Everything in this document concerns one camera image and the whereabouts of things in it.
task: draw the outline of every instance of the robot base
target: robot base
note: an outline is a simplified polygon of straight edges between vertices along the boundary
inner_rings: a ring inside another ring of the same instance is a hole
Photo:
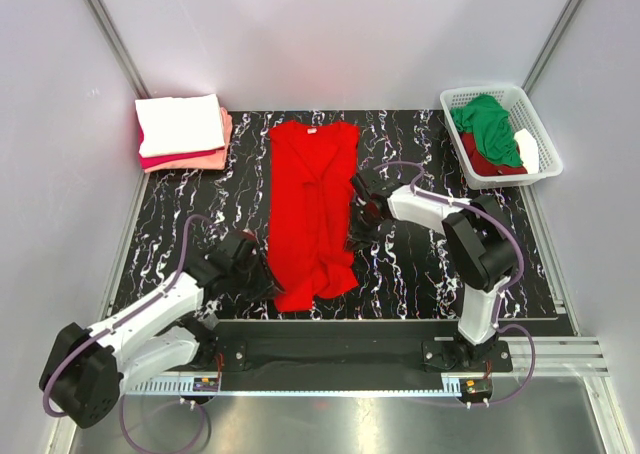
[[[458,341],[425,341],[422,356],[427,372],[464,372],[483,375],[487,372],[487,362],[491,361],[492,372],[513,372],[509,344],[495,341],[483,355],[470,362],[460,362]]]

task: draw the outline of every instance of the white wall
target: white wall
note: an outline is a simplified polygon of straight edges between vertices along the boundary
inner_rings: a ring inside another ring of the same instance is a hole
[[[565,165],[537,184],[543,211],[640,445],[638,26],[638,0],[585,0],[532,98]]]
[[[0,444],[40,453],[58,330],[96,320],[133,190],[133,93],[82,0],[0,0]]]
[[[566,0],[105,0],[152,94],[231,109],[439,107],[521,84]]]

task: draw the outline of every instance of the green cloth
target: green cloth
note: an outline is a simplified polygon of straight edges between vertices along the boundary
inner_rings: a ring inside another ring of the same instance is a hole
[[[481,94],[466,106],[451,109],[451,117],[460,134],[473,133],[478,152],[491,164],[522,166],[509,112],[493,96]]]

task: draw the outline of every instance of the folded white towel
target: folded white towel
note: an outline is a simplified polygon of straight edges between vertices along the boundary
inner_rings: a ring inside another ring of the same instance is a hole
[[[136,101],[144,132],[142,157],[209,151],[224,146],[224,127],[215,94]]]
[[[535,138],[526,129],[516,132],[513,138],[518,143],[520,150],[520,159],[522,165],[528,174],[537,174],[540,172],[540,153],[538,152],[538,143]]]

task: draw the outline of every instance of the red garment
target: red garment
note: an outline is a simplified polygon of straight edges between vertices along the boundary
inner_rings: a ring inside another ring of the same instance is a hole
[[[476,174],[480,176],[512,176],[515,174],[527,174],[527,170],[523,167],[496,166],[491,164],[482,154],[478,152],[476,140],[473,134],[465,132],[461,136],[464,150],[471,161],[471,167]]]
[[[271,130],[271,217],[267,260],[285,292],[281,312],[309,310],[313,296],[332,299],[356,287],[345,250],[358,128],[296,121]]]

